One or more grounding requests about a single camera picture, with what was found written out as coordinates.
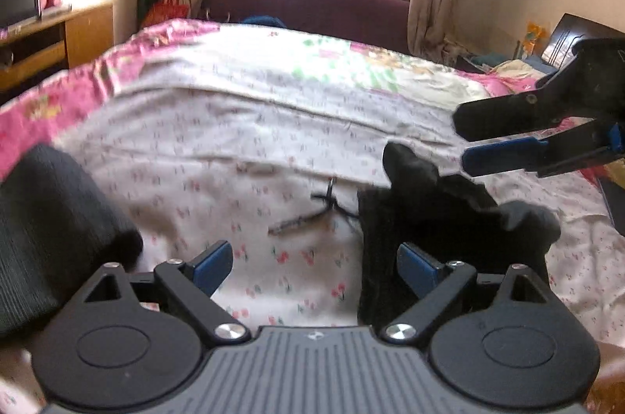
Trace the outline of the wooden tv cabinet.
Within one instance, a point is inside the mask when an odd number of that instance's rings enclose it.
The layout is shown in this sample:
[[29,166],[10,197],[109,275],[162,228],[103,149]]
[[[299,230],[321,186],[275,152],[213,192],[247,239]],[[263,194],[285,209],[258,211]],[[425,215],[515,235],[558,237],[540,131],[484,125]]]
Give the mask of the wooden tv cabinet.
[[113,46],[113,6],[37,20],[1,40],[1,98],[9,100],[61,69],[86,64]]

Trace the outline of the cherry print bed sheet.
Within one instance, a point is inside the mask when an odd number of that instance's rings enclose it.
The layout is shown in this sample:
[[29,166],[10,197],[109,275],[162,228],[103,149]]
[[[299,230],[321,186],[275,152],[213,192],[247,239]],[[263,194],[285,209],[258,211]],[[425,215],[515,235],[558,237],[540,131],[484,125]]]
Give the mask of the cherry print bed sheet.
[[[270,236],[281,220],[314,211],[309,194],[338,178],[357,208],[357,190],[388,184],[382,150],[407,144],[447,174],[458,172],[464,141],[451,111],[488,96],[476,82],[414,57],[287,30],[173,20],[53,75],[1,107],[1,176],[33,144],[52,141],[71,154],[143,237],[138,269],[189,260],[214,239],[229,239],[234,271],[214,299],[248,327],[355,325],[362,240],[356,223],[323,217]],[[624,413],[624,238],[611,226],[596,187],[582,174],[542,179],[523,172],[488,177],[496,202],[520,199],[554,211],[562,235],[548,254],[550,282],[602,351],[601,382],[588,407]],[[367,370],[309,365],[325,356],[356,361],[355,345],[326,354],[300,344],[298,372],[278,370],[269,391],[246,381],[244,352],[216,377],[204,412],[319,412],[329,388],[338,413],[408,413],[426,399],[405,358],[366,356],[384,372],[374,393]]]

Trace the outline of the black pants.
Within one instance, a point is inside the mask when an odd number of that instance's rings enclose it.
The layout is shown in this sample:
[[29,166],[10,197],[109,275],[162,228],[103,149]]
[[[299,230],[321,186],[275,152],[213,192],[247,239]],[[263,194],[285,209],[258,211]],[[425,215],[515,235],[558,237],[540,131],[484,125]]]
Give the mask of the black pants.
[[502,274],[521,263],[549,278],[546,254],[561,237],[556,216],[521,200],[498,203],[483,184],[461,174],[443,175],[405,144],[382,154],[388,187],[358,192],[358,210],[319,194],[327,211],[358,220],[362,233],[361,291],[357,320],[382,329],[417,301],[400,278],[396,254],[411,244],[441,263],[463,261],[481,273]]

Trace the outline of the red shopping bag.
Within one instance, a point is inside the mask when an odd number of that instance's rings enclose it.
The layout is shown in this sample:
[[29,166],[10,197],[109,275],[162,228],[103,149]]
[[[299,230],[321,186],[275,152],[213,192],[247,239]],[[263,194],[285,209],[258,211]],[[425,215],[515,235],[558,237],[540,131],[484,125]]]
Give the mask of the red shopping bag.
[[189,5],[183,0],[139,0],[138,25],[147,28],[167,20],[189,15]]

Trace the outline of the dark grey folded garment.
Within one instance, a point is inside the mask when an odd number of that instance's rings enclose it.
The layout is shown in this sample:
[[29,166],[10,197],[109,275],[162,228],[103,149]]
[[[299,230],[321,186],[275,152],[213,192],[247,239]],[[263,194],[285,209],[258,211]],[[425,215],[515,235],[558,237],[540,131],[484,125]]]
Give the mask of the dark grey folded garment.
[[1,182],[1,338],[57,313],[104,263],[143,249],[131,219],[68,154],[37,144]]

